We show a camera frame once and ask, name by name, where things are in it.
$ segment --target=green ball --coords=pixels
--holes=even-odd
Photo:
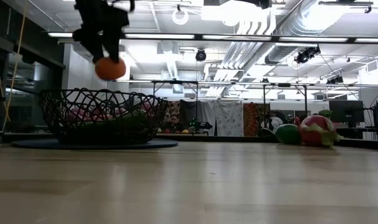
[[[276,138],[284,144],[300,144],[301,133],[297,125],[283,124],[276,129]]]

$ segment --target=orange ball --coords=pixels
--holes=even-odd
[[[109,57],[104,57],[97,61],[95,72],[102,80],[116,80],[126,74],[126,64],[121,58],[119,63],[114,63]]]

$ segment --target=round dark mat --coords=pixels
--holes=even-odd
[[[56,139],[38,139],[12,142],[13,147],[26,149],[69,149],[69,150],[88,150],[88,149],[155,149],[161,147],[177,146],[177,141],[166,139],[153,139],[143,144],[122,144],[116,146],[94,146],[94,145],[76,145],[76,144],[60,144]]]

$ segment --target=green plant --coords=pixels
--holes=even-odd
[[[325,116],[326,118],[330,118],[332,114],[333,114],[333,111],[331,111],[331,110],[321,110],[321,111],[319,111],[319,115],[320,116]]]

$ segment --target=black wire basket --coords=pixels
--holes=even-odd
[[[63,144],[132,144],[152,140],[168,102],[142,93],[110,90],[44,90],[39,105]]]

